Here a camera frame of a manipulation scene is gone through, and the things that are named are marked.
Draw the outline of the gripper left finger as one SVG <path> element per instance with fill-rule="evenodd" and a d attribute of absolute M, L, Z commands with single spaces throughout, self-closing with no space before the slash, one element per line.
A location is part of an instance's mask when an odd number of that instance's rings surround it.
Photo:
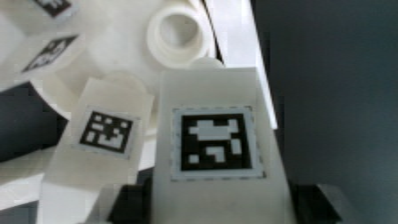
<path fill-rule="evenodd" d="M 105 187 L 87 216 L 87 224 L 151 223 L 151 186 Z"/>

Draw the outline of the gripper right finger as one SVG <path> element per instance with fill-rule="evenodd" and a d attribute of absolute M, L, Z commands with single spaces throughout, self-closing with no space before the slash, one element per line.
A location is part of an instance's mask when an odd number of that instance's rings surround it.
<path fill-rule="evenodd" d="M 356 224 L 356 212 L 340 188 L 329 184 L 292 186 L 299 224 Z"/>

